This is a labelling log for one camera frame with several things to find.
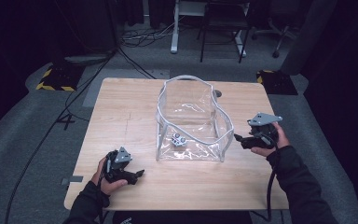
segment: person's left hand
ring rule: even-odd
[[[98,180],[100,179],[101,171],[103,169],[104,161],[106,160],[106,157],[103,157],[103,159],[100,160],[98,163],[98,170],[97,172],[92,176],[92,183],[95,184],[95,186],[98,186]],[[115,190],[127,185],[128,182],[125,179],[121,179],[118,181],[115,181],[113,183],[109,183],[104,177],[101,180],[101,191],[106,195],[111,195]]]

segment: finger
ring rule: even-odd
[[[289,140],[287,139],[286,134],[284,133],[281,125],[279,125],[278,122],[273,122],[272,125],[274,125],[275,129],[278,132],[278,136],[279,136],[278,148],[290,145]]]
[[[103,164],[106,161],[106,157],[103,157],[100,162],[98,163],[98,169],[97,169],[97,173],[100,173],[101,170],[103,169]]]
[[[273,149],[265,149],[265,148],[262,148],[262,147],[252,147],[251,151],[254,154],[267,157],[269,154],[271,154],[273,151],[275,151],[275,148],[273,148]]]
[[[123,186],[128,185],[128,181],[125,179],[121,179],[118,181],[115,181],[113,183],[109,183],[107,182],[106,179],[103,179],[103,186],[101,187],[101,190],[103,191],[103,193],[105,194],[112,194],[115,190],[120,189]]]

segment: yellow and black hazard tape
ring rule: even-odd
[[[75,91],[76,86],[68,86],[68,85],[62,85],[62,84],[48,84],[49,79],[51,78],[52,74],[52,66],[48,68],[48,71],[45,72],[45,74],[42,76],[39,84],[36,86],[37,90],[47,90],[47,91]]]
[[[261,76],[261,73],[274,73],[274,71],[261,70],[255,74],[255,77],[257,78],[257,82],[260,83],[261,85],[263,85],[263,78]]]

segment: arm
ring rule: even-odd
[[[63,222],[64,224],[96,223],[94,219],[99,215],[102,207],[109,206],[110,195],[115,190],[127,185],[127,180],[118,180],[110,184],[103,178],[101,180],[101,189],[97,187],[104,161],[105,158],[100,160],[97,172],[76,197],[71,213]]]
[[[97,186],[89,181],[86,187],[76,197],[69,217],[64,224],[96,223],[94,219],[98,216],[101,207],[109,206],[109,196],[101,193],[102,202],[98,200],[99,192]]]
[[[337,223],[331,213],[330,206],[322,199],[322,189],[316,178],[310,173],[296,150],[290,146],[282,127],[273,123],[277,129],[279,140],[279,161],[275,167],[278,153],[273,149],[253,147],[255,154],[267,157],[271,166],[275,167],[278,182],[289,201],[290,215],[293,223]]]

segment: clear vinyl bag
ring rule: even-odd
[[[164,82],[158,97],[156,160],[224,161],[234,127],[213,86],[197,77]]]

